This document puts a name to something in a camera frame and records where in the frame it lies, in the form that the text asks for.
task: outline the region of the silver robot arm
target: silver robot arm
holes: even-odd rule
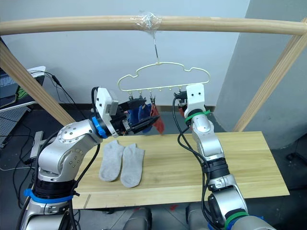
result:
[[[262,219],[249,216],[246,202],[230,174],[221,143],[214,133],[214,126],[204,114],[204,86],[187,86],[187,108],[185,118],[192,127],[193,139],[197,143],[198,153],[207,161],[209,167],[203,168],[208,176],[208,189],[212,194],[208,198],[212,225],[215,228],[231,230],[274,230]]]
[[[97,87],[95,106],[100,117],[94,116],[64,126],[56,139],[46,146],[38,157],[38,177],[33,190],[26,191],[31,197],[24,217],[22,230],[68,230],[71,189],[85,154],[109,136],[118,137],[128,132],[137,133],[151,126],[158,117],[149,117],[131,125],[124,111],[143,104],[144,99],[133,99],[118,104],[107,89]]]

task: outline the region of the wooden frame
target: wooden frame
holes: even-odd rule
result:
[[[0,35],[88,30],[141,30],[137,16],[83,16],[28,19],[0,23]],[[161,16],[161,31],[215,31],[293,35],[233,131],[243,131],[307,45],[307,18],[302,22],[217,17]],[[0,67],[62,125],[72,117],[31,77],[0,43]]]

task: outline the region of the wooden table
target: wooden table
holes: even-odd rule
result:
[[[261,132],[217,133],[230,172],[235,176],[244,198],[289,195],[276,162]],[[196,148],[191,134],[188,141]],[[192,153],[180,147],[177,135],[126,136],[118,142],[127,146],[137,143],[145,150],[141,183],[126,188],[120,177],[104,182],[98,177],[103,145],[91,168],[84,175],[73,199],[74,208],[124,207],[201,199],[201,168]],[[85,156],[79,173],[92,158],[96,147]]]

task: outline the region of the green band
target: green band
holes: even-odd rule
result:
[[[193,117],[197,116],[197,115],[200,115],[200,114],[209,114],[210,113],[210,109],[208,111],[205,111],[205,112],[199,112],[199,113],[194,113],[192,114],[191,116],[188,116],[184,121],[187,122],[189,120],[191,120]]]
[[[235,214],[232,214],[230,217],[228,217],[225,223],[225,230],[227,230],[227,226],[232,220],[238,217],[243,217],[243,216],[248,216],[248,213],[247,212],[237,212]]]

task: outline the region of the gray sock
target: gray sock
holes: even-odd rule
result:
[[[132,188],[140,183],[143,157],[144,150],[137,148],[135,143],[124,149],[120,181],[125,187]]]
[[[117,140],[104,145],[104,155],[99,171],[99,178],[101,180],[113,181],[118,177],[124,148]]]

